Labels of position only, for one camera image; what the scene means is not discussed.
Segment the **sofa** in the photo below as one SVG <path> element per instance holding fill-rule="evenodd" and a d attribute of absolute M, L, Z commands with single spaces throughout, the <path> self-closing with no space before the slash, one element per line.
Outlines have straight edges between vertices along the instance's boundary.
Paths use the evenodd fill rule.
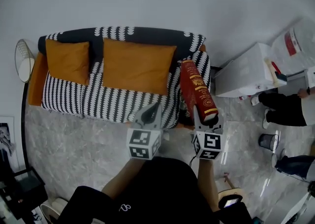
<path fill-rule="evenodd" d="M 110 38 L 151 45 L 176 46 L 169 68 L 167 95 L 102 86 L 103 44 Z M 87 86 L 54 78 L 47 65 L 46 40 L 61 43 L 89 42 L 89 84 Z M 191 32 L 144 27 L 99 27 L 58 32 L 42 36 L 29 86 L 28 103 L 75 116 L 97 118 L 118 123 L 133 121 L 136 112 L 152 103 L 162 105 L 162 127 L 178 125 L 181 104 L 180 61 L 195 62 L 210 89 L 210 59 L 203 45 L 205 37 Z"/>

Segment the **black pants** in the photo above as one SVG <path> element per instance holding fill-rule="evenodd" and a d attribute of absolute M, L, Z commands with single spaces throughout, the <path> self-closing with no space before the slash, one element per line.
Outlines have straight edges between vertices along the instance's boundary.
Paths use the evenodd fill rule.
<path fill-rule="evenodd" d="M 284 156 L 276 164 L 276 169 L 289 175 L 297 175 L 306 179 L 307 173 L 315 157 L 312 156 L 297 156 L 288 158 Z"/>
<path fill-rule="evenodd" d="M 299 96 L 261 93 L 258 99 L 265 106 L 275 110 L 267 113 L 267 122 L 285 126 L 306 126 Z"/>

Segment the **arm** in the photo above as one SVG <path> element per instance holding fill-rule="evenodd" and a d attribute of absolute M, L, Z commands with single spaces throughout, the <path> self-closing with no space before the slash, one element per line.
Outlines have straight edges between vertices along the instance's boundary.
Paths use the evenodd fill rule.
<path fill-rule="evenodd" d="M 109 181 L 106 186 L 104 186 L 102 192 L 112 199 L 115 199 L 126 189 L 130 181 L 138 174 L 144 163 L 145 160 L 130 159 L 122 170 Z"/>
<path fill-rule="evenodd" d="M 315 87 L 310 88 L 310 95 L 314 95 L 315 94 Z M 297 93 L 297 95 L 301 98 L 304 99 L 307 96 L 309 96 L 309 94 L 307 93 L 307 89 L 300 89 L 299 92 Z"/>
<path fill-rule="evenodd" d="M 201 194 L 206 198 L 211 210 L 213 212 L 220 210 L 212 160 L 199 159 L 198 187 Z"/>

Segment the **white marker cube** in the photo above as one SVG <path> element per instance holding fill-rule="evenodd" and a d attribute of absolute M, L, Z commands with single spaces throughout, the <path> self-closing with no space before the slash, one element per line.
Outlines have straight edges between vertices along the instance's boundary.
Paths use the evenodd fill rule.
<path fill-rule="evenodd" d="M 129 128 L 127 132 L 127 149 L 129 155 L 136 159 L 151 160 L 161 145 L 162 130 Z"/>
<path fill-rule="evenodd" d="M 195 131 L 192 144 L 199 159 L 216 159 L 224 149 L 222 135 Z"/>

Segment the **framed picture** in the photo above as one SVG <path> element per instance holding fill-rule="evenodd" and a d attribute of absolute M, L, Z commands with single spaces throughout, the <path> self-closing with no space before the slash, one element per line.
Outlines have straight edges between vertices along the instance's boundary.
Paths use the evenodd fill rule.
<path fill-rule="evenodd" d="M 0 116 L 0 149 L 6 151 L 13 170 L 19 167 L 12 116 Z"/>

